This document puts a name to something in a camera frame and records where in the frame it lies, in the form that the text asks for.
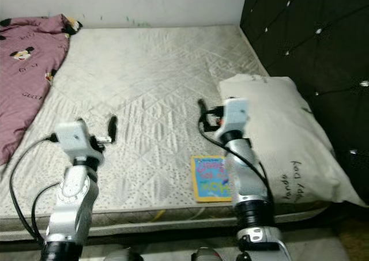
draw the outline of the quilted mattress surface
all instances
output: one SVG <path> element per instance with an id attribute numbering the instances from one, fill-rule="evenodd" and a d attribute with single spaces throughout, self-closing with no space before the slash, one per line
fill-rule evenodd
<path id="1" fill-rule="evenodd" d="M 218 82 L 237 73 L 266 74 L 237 26 L 82 29 L 14 157 L 58 122 L 77 117 L 104 136 L 116 114 L 117 143 L 98 170 L 90 235 L 233 224 L 230 203 L 194 200 L 190 156 L 221 153 L 197 131 L 197 100 L 221 104 Z M 36 194 L 60 181 L 68 165 L 58 144 L 27 155 L 14 181 L 26 217 Z M 9 175 L 0 186 L 0 240 L 29 239 L 9 195 Z M 54 204 L 51 189 L 38 203 L 41 229 Z"/>

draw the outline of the colorful book cover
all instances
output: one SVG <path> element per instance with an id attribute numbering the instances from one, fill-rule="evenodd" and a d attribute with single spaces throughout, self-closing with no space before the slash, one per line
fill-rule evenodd
<path id="1" fill-rule="evenodd" d="M 232 200 L 223 156 L 192 156 L 191 167 L 196 201 Z"/>

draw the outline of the tufted headboard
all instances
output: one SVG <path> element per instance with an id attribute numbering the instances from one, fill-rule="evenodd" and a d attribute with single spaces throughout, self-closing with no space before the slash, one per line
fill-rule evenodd
<path id="1" fill-rule="evenodd" d="M 268 73 L 293 79 L 369 204 L 369 0 L 245 0 L 240 26 Z"/>

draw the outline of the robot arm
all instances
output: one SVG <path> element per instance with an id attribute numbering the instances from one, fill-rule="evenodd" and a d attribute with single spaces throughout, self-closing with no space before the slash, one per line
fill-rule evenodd
<path id="1" fill-rule="evenodd" d="M 200 100 L 199 105 L 204 114 L 206 110 L 204 101 Z M 232 203 L 239 229 L 237 238 L 242 252 L 237 261 L 291 261 L 281 241 L 281 233 L 274 227 L 273 199 L 268 182 L 257 170 L 258 160 L 251 148 L 250 140 L 243 138 L 248 102 L 245 99 L 228 99 L 224 102 L 223 108 L 217 107 L 213 110 L 214 115 L 221 117 L 218 122 L 222 122 L 214 135 L 216 143 L 221 143 L 227 150 L 225 167 L 232 186 Z M 214 131 L 214 127 L 210 127 L 208 131 Z M 246 159 L 249 164 L 234 153 Z"/>
<path id="2" fill-rule="evenodd" d="M 57 189 L 57 203 L 49 221 L 41 261 L 78 260 L 88 237 L 92 207 L 99 194 L 97 167 L 104 162 L 105 143 L 115 141 L 116 117 L 107 138 L 90 136 L 82 120 L 57 125 L 55 132 L 72 166 Z"/>

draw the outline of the pillowcase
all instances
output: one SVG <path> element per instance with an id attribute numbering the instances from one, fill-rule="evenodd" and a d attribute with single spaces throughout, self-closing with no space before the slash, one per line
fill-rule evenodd
<path id="1" fill-rule="evenodd" d="M 265 167 L 277 203 L 348 201 L 365 206 L 290 78 L 238 74 L 221 81 L 219 89 L 223 99 L 248 100 L 244 136 Z"/>

